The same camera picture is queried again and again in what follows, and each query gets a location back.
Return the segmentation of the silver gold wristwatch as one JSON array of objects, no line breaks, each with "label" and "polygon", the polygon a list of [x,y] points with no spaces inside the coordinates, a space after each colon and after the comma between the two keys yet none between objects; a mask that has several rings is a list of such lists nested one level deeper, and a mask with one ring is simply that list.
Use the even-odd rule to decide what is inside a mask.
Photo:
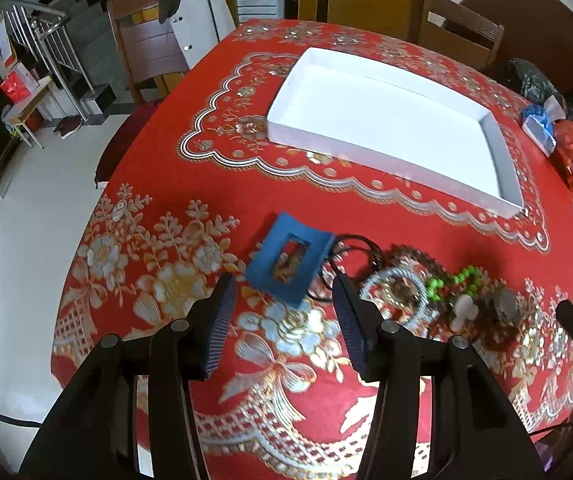
[{"label": "silver gold wristwatch", "polygon": [[515,292],[506,287],[497,288],[490,297],[493,322],[502,327],[516,328],[521,320],[521,307]]}]

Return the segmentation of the red floral tablecloth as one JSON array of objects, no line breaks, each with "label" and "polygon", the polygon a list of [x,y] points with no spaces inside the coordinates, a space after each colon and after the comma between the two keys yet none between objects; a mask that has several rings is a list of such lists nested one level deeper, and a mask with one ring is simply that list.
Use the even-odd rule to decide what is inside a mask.
[{"label": "red floral tablecloth", "polygon": [[471,67],[345,26],[250,21],[154,108],[65,278],[51,369],[150,341],[228,278],[216,370],[191,386],[215,479],[351,479],[379,382],[344,283],[417,339],[478,354],[529,436],[573,411],[573,193]]}]

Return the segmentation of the blue white tissue pack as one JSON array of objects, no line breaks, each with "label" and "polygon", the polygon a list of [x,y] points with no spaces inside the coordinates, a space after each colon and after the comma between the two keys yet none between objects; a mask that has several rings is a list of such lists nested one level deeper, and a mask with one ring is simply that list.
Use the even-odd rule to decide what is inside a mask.
[{"label": "blue white tissue pack", "polygon": [[521,128],[547,157],[555,148],[554,125],[566,118],[564,99],[552,94],[540,104],[530,104],[521,111]]}]

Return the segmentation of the black plastic bag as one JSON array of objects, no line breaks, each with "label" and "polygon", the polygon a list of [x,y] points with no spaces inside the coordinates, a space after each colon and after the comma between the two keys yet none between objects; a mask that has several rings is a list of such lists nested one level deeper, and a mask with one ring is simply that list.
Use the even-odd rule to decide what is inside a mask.
[{"label": "black plastic bag", "polygon": [[507,86],[529,102],[542,105],[557,89],[543,71],[532,62],[511,58],[505,73]]}]

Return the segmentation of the white shallow tray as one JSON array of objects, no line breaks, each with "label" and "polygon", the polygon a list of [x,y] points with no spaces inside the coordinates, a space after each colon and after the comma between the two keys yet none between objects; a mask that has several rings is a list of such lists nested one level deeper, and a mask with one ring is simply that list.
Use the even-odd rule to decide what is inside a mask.
[{"label": "white shallow tray", "polygon": [[408,70],[309,48],[267,116],[274,143],[346,159],[510,219],[524,208],[492,112]]}]

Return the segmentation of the small white side table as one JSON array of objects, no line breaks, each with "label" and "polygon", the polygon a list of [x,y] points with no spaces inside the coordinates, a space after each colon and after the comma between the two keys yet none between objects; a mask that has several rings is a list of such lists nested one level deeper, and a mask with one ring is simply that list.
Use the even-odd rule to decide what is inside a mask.
[{"label": "small white side table", "polygon": [[44,148],[44,144],[36,137],[36,133],[27,125],[27,119],[47,95],[51,83],[51,76],[41,78],[40,81],[38,81],[38,87],[30,96],[21,100],[21,102],[15,103],[6,114],[2,116],[3,122],[7,126],[12,127],[13,130],[18,133],[21,140],[30,148],[34,146]]}]

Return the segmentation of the dark round table top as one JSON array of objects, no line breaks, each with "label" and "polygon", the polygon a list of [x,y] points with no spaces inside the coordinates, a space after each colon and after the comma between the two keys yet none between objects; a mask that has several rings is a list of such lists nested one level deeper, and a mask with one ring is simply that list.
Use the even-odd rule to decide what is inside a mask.
[{"label": "dark round table top", "polygon": [[559,0],[462,0],[504,27],[495,59],[485,74],[500,79],[513,58],[537,66],[562,92],[573,90],[573,11]]}]

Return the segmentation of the wooden chair with jacket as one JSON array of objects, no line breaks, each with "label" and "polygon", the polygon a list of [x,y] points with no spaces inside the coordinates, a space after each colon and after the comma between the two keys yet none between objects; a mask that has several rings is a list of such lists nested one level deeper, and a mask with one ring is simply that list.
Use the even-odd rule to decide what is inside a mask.
[{"label": "wooden chair with jacket", "polygon": [[134,23],[134,17],[157,7],[158,0],[110,0],[108,19],[117,52],[127,76],[127,84],[134,103],[145,99],[140,84],[155,77],[171,74],[184,75],[189,71],[172,26],[151,21]]}]

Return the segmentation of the red gift bag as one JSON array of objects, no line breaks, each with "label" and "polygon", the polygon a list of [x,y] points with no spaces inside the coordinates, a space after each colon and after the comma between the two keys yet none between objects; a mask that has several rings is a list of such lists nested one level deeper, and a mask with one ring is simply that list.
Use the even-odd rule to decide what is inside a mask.
[{"label": "red gift bag", "polygon": [[32,94],[29,88],[26,87],[26,84],[21,80],[21,77],[15,72],[9,73],[9,75],[1,81],[0,88],[14,104],[22,102]]}]

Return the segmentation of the wooden chair slatted back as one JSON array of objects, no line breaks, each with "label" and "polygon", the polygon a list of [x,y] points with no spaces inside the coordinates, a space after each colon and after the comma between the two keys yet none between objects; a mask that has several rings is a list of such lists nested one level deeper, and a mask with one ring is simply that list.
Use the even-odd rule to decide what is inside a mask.
[{"label": "wooden chair slatted back", "polygon": [[422,0],[416,43],[484,72],[495,61],[504,26],[452,0]]}]

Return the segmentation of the white grey jacket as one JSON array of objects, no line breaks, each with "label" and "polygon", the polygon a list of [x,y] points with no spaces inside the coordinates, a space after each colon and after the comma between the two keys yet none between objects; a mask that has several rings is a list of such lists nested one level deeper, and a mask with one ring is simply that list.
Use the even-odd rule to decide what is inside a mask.
[{"label": "white grey jacket", "polygon": [[189,70],[236,29],[226,0],[158,0],[158,21],[170,23]]}]

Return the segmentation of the metal stair railing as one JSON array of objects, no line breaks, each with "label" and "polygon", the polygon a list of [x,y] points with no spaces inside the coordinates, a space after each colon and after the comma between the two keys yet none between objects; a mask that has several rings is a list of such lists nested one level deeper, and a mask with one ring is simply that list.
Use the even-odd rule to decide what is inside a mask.
[{"label": "metal stair railing", "polygon": [[0,0],[0,24],[12,46],[29,50],[43,62],[72,102],[77,115],[88,122],[90,113],[82,104],[88,92],[96,90],[67,30],[70,14],[52,6],[25,0]]}]

